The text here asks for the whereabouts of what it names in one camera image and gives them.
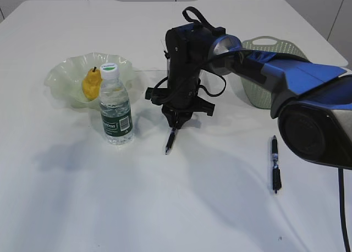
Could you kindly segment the blue black right robot arm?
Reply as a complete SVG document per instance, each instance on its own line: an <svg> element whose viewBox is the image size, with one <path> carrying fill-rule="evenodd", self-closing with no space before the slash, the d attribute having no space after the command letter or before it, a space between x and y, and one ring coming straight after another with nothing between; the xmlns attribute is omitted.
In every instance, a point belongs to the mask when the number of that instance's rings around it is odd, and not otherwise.
<svg viewBox="0 0 352 252"><path fill-rule="evenodd" d="M319 165L351 169L351 76L343 68L311 63L284 53L247 50L224 28L187 24L166 33L169 74L145 97L173 128L194 112L212 115L198 96L199 74L234 73L271 93L271 117L293 153Z"/></svg>

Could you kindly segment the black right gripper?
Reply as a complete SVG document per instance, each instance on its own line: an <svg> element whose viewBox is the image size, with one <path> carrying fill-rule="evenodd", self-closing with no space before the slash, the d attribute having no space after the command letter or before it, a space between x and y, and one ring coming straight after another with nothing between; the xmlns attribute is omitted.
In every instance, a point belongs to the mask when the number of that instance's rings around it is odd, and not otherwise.
<svg viewBox="0 0 352 252"><path fill-rule="evenodd" d="M162 113L169 126L179 130L191 116L178 116L178 113L205 112L213 116L215 105L198 96L200 87L203 86L199 78L165 78L155 87L147 88L145 99L171 110Z"/></svg>

